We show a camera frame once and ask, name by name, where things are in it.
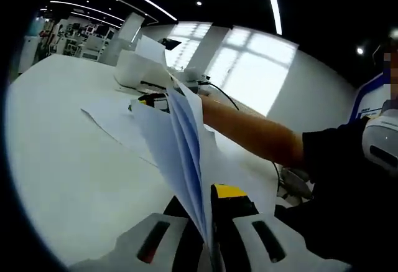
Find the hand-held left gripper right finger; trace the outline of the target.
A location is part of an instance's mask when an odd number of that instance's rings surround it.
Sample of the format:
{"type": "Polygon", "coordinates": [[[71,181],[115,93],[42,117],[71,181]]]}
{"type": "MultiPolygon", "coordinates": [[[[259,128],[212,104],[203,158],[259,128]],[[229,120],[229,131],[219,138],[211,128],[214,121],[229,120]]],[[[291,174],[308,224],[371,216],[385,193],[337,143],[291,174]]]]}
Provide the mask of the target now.
{"type": "Polygon", "coordinates": [[[295,230],[260,213],[246,193],[211,186],[214,251],[221,271],[349,271],[349,265],[307,250],[295,230]]]}

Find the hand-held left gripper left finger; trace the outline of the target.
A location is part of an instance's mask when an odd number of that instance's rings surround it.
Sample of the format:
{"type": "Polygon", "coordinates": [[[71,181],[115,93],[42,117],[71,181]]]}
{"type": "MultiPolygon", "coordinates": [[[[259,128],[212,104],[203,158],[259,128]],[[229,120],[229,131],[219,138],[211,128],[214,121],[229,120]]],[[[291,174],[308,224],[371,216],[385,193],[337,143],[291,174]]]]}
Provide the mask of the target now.
{"type": "Polygon", "coordinates": [[[69,271],[211,271],[204,242],[176,197],[121,234],[113,250],[69,271]]]}

